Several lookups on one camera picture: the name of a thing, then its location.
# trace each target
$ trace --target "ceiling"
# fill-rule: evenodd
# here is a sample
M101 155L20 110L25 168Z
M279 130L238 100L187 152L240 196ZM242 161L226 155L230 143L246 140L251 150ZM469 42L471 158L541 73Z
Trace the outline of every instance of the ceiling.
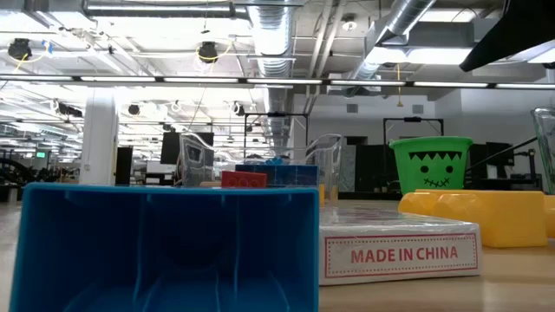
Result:
M343 16L352 14L356 28L338 28L331 46L331 57L325 63L323 75L347 73L364 57L364 38L370 22L389 13L392 1L348 1ZM482 14L485 18L498 18L502 1L446 1L438 0L423 16L421 22L465 23ZM61 12L37 18L18 10L2 10L0 6L0 73L21 75L212 75L257 76L258 63L251 23L242 19L226 18L163 18L95 16L75 18L75 14ZM296 10L293 39L293 76L306 77L315 45L315 36L324 9L323 0L309 0ZM15 38L30 39L33 57L30 63L19 63L11 58L7 49ZM44 42L49 42L51 53ZM221 56L213 65L197 57L202 42L216 42ZM457 65L422 65L401 63L382 65L377 73L388 80L423 81L536 81L545 76L540 64L505 62L486 66L471 73L463 73ZM138 157L156 159L160 152L164 130L160 125L137 125L137 121L176 123L178 130L212 130L221 146L240 145L243 140L244 118L233 111L242 105L247 112L265 112L264 92L261 88L162 88L119 87L125 98L121 108L120 145L135 146ZM304 104L304 88L295 88L294 108L300 112ZM333 116L330 107L342 97L323 95L317 101L315 116ZM397 88L382 88L372 95L380 95L383 103ZM69 159L78 157L82 143L82 119L58 114L53 107L63 103L86 113L88 87L74 85L45 85L9 82L0 91L0 119L72 120L68 124L4 123L0 148L50 147L59 150L64 144L71 152ZM438 91L428 88L403 90L405 96L421 95L415 102L433 101ZM365 102L362 97L356 102ZM129 105L139 105L141 114L131 115ZM250 144L262 145L266 121L254 125ZM196 126L211 122L213 125ZM31 140L21 140L30 136Z

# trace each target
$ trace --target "clear plastic container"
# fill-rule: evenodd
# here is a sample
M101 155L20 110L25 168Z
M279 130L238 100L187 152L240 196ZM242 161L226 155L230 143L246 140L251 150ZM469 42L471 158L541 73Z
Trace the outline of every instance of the clear plastic container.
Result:
M340 134L328 133L307 147L245 149L209 146L196 133L183 133L180 138L182 184L217 185L223 171L264 172L269 175L269 187L317 187L321 204L334 205L338 196L341 140Z
M531 113L538 136L539 150L544 163L549 194L553 195L553 184L555 183L555 109L539 107L533 109Z

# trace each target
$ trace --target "blue box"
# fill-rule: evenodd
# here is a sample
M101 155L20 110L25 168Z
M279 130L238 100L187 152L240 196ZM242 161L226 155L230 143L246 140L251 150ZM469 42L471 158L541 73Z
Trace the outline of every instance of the blue box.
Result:
M34 183L11 312L317 312L314 189Z
M235 171L266 173L270 187L318 186L314 165L235 165Z

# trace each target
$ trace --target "wooden table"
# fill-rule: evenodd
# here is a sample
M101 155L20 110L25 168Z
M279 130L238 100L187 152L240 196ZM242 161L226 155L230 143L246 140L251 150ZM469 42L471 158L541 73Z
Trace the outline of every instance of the wooden table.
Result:
M484 249L482 276L320 288L320 312L555 312L555 242Z

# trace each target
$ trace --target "green frankenstein bucket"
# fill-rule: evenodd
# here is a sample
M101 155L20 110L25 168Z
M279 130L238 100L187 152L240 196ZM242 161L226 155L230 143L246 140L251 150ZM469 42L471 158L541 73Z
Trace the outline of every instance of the green frankenstein bucket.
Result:
M426 137L389 144L403 194L416 189L459 190L464 185L470 138Z

